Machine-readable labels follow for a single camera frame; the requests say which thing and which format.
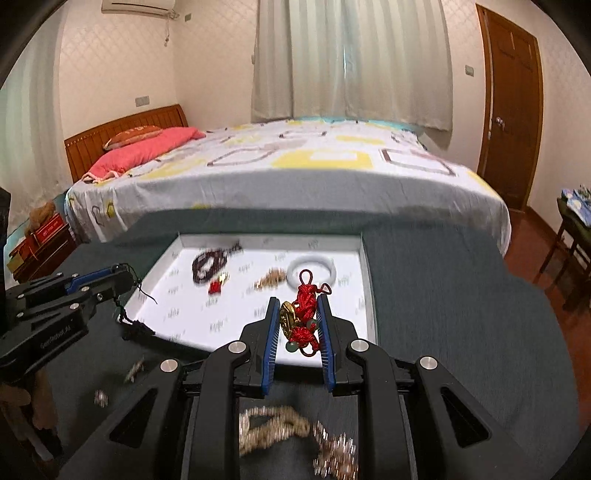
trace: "red braided ornament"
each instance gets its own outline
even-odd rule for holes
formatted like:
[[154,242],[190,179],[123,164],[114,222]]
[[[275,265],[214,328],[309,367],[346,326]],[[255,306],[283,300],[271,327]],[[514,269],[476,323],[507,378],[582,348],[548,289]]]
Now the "red braided ornament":
[[[302,279],[302,273],[308,272],[310,274],[310,279],[308,283],[304,283]],[[306,325],[306,323],[314,317],[316,313],[316,294],[317,293],[326,293],[330,295],[332,293],[332,289],[326,283],[323,283],[320,288],[316,285],[312,285],[312,272],[308,269],[302,270],[300,272],[300,282],[301,285],[297,289],[297,299],[295,302],[292,303],[294,306],[295,316]],[[314,330],[316,329],[316,325],[314,325],[310,330],[306,327],[294,327],[291,331],[291,337],[289,338],[290,342],[297,342],[298,346],[300,347],[300,352],[304,356],[314,356],[316,352],[320,349],[320,345],[316,337],[314,336]],[[304,352],[304,348],[306,348],[310,344],[312,347],[312,353]]]

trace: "curtain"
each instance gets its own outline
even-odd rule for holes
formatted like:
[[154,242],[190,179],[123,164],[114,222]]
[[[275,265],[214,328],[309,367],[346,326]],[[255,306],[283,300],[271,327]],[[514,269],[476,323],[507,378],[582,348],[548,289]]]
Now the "curtain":
[[345,115],[342,3],[260,0],[254,120]]
[[441,0],[343,0],[347,116],[452,129],[452,58]]
[[441,0],[260,0],[252,113],[452,128]]
[[35,33],[0,89],[0,186],[8,232],[71,184],[57,85],[64,7]]

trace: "air conditioner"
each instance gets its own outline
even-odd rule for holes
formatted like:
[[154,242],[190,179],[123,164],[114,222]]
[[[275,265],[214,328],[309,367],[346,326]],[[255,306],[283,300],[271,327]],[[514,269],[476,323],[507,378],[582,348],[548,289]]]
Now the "air conditioner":
[[176,0],[103,0],[103,13],[144,14],[174,18]]

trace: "light switch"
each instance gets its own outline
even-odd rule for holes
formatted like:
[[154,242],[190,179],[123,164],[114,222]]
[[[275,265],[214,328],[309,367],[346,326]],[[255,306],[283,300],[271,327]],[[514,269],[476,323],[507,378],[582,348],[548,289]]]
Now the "light switch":
[[137,97],[135,99],[135,106],[144,106],[150,104],[150,97],[146,95],[145,97]]

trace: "bedside table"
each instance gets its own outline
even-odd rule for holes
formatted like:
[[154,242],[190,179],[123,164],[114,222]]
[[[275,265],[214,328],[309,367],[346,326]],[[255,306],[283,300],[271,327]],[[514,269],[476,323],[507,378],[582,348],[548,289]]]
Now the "bedside table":
[[18,267],[14,279],[23,283],[51,275],[53,271],[76,249],[76,242],[70,235],[67,224],[63,225],[51,238]]

